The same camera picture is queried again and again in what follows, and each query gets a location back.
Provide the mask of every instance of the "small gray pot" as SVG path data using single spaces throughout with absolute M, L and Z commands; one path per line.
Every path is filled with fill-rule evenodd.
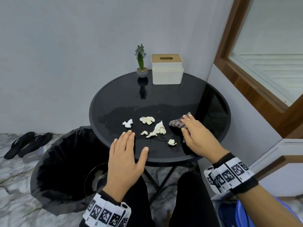
M 149 72 L 148 70 L 144 71 L 144 72 L 139 72 L 138 71 L 139 68 L 137 68 L 137 74 L 140 78 L 144 78 L 147 76 L 147 73 Z

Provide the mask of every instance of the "wooden lid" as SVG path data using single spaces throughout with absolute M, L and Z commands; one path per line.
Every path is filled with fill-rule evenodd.
M 151 61 L 153 63 L 182 63 L 179 54 L 152 54 Z

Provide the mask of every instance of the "black glass tabletop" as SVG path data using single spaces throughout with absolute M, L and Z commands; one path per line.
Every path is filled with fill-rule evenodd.
M 154 85 L 152 71 L 146 78 L 129 73 L 109 82 L 93 98 L 89 120 L 96 136 L 108 147 L 122 132 L 131 129 L 135 136 L 135 159 L 142 149 L 149 147 L 147 166 L 176 166 L 198 160 L 183 143 L 179 128 L 169 122 L 190 112 L 221 142 L 230 125 L 230 110 L 224 97 L 210 84 L 184 73 L 181 84 Z M 143 124 L 141 117 L 152 116 L 155 122 Z M 131 128 L 122 123 L 133 120 Z M 166 134 L 146 138 L 143 131 L 152 132 L 155 125 L 163 122 Z M 177 143 L 170 146 L 168 141 Z

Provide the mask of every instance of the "hyacinth plant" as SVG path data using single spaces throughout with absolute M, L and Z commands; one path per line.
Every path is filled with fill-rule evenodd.
M 143 48 L 144 48 L 144 46 L 141 44 L 141 46 L 138 45 L 138 48 L 136 49 L 135 56 L 138 60 L 138 64 L 139 64 L 139 67 L 140 67 L 140 68 L 138 68 L 138 71 L 145 71 L 147 69 L 147 68 L 144 67 L 144 62 L 143 62 L 143 58 L 146 57 L 146 53 L 144 52 Z

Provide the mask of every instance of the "black slipper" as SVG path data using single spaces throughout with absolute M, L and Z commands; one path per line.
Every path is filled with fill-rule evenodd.
M 34 139 L 29 143 L 29 145 L 18 153 L 18 156 L 22 158 L 26 154 L 38 150 L 40 147 L 48 144 L 48 142 L 51 141 L 52 137 L 52 133 L 46 133 L 44 135 L 35 136 Z
M 12 159 L 15 157 L 22 148 L 24 148 L 30 141 L 33 140 L 35 132 L 28 132 L 22 135 L 19 139 L 13 142 L 11 149 L 5 154 L 5 159 Z

